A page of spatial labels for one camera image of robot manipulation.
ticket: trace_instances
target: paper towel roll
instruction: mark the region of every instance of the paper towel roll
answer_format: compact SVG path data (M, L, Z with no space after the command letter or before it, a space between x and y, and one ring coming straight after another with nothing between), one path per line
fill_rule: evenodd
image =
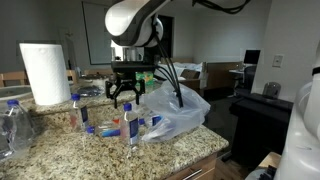
M53 105L71 98L61 45L21 43L36 104Z

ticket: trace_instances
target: computer monitor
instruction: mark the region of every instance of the computer monitor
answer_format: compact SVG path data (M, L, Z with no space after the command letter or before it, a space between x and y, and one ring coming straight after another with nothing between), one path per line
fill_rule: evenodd
M243 63L244 64L258 64L260 50L246 50Z

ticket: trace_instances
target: floor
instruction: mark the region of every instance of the floor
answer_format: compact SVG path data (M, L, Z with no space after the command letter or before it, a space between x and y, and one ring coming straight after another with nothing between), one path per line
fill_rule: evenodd
M220 159L216 161L214 180L244 180L249 171L238 163L229 160L222 162Z
M218 153L218 157L231 151L238 118L229 112L234 98L230 97L233 91L218 90L205 94L205 99L211 105L210 112L206 116L204 125L229 141L229 146ZM250 171L238 163L228 160L226 162L217 159L214 180L244 180Z

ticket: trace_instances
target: kitchen counter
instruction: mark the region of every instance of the kitchen counter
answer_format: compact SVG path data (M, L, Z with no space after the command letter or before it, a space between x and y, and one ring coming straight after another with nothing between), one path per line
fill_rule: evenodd
M124 91L118 96L117 101L118 104L122 104L123 102L130 102L135 99L135 93L133 91ZM95 97L84 97L81 98L81 102L85 103L88 108L102 105L112 105L114 104L114 100L106 97L105 94ZM28 98L24 98L20 100L23 107L27 108L32 116L42 116L47 114L54 114L60 112L69 111L72 100L65 101L60 104L50 105L50 106L39 106L35 104L33 96L29 96Z
M163 179L227 146L200 126L162 143L140 141L127 158L119 137L46 130L26 156L1 164L0 179Z

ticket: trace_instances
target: light switch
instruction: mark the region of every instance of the light switch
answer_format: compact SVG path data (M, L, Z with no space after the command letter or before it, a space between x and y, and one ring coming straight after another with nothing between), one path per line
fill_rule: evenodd
M284 56L283 54L276 54L273 59L272 67L280 68L282 64L283 56Z

